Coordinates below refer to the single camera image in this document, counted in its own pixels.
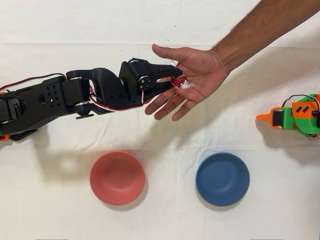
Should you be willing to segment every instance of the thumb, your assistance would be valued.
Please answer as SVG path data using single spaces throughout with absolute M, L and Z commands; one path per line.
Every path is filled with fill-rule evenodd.
M 158 46 L 156 44 L 152 44 L 153 52 L 163 59 L 172 59 L 178 62 L 182 62 L 186 58 L 186 48 L 170 48 Z

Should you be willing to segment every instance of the white fabric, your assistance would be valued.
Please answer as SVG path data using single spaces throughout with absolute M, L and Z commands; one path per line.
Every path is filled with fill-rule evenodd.
M 96 67 L 117 75 L 132 57 L 161 64 L 152 43 L 208 49 L 257 2 L 1 0 L 0 85 Z M 178 122 L 143 108 L 71 115 L 1 142 L 0 239 L 319 239 L 320 141 L 255 121 L 290 95 L 320 92 L 319 29 L 320 14 Z M 145 168 L 147 185 L 129 205 L 103 204 L 90 189 L 90 167 L 109 150 L 128 151 Z M 204 203 L 195 189 L 199 163 L 220 151 L 242 158 L 251 177 L 229 207 Z

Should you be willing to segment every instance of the forearm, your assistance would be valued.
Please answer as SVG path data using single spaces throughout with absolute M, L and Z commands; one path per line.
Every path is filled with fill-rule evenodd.
M 320 11 L 320 0 L 262 0 L 212 48 L 230 71 Z

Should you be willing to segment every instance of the red wire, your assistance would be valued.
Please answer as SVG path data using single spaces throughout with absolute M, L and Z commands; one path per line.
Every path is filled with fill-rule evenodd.
M 105 106 L 105 105 L 102 105 L 102 104 L 96 102 L 95 100 L 93 100 L 92 96 L 93 96 L 93 94 L 90 94 L 90 97 L 89 97 L 92 102 L 94 102 L 96 105 L 98 105 L 102 108 L 108 109 L 110 111 L 123 111 L 123 110 L 134 109 L 134 108 L 138 108 L 138 107 L 143 106 L 143 104 L 139 104 L 136 106 L 129 106 L 129 107 L 124 107 L 124 108 L 112 108 L 112 107 Z
M 64 79 L 67 81 L 67 77 L 66 77 L 66 75 L 64 75 L 63 73 L 52 73 L 52 74 L 44 75 L 44 76 L 29 77 L 29 78 L 26 78 L 26 79 L 24 79 L 24 80 L 17 81 L 17 82 L 15 82 L 15 83 L 11 83 L 11 84 L 8 84 L 8 85 L 4 85 L 4 86 L 0 87 L 0 90 L 7 89 L 7 88 L 11 88 L 11 87 L 13 87 L 13 86 L 16 86 L 16 85 L 19 85 L 19 84 L 23 84 L 23 83 L 26 83 L 26 82 L 31 81 L 31 80 L 44 79 L 44 78 L 48 78 L 48 77 L 51 77 L 51 76 L 54 76 L 54 75 L 61 75 L 61 76 L 63 76 Z

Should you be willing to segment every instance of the wrist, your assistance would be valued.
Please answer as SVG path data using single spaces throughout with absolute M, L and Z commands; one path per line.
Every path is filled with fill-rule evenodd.
M 210 52 L 219 61 L 222 68 L 232 72 L 241 65 L 240 53 L 235 46 L 229 47 L 222 41 L 217 43 Z

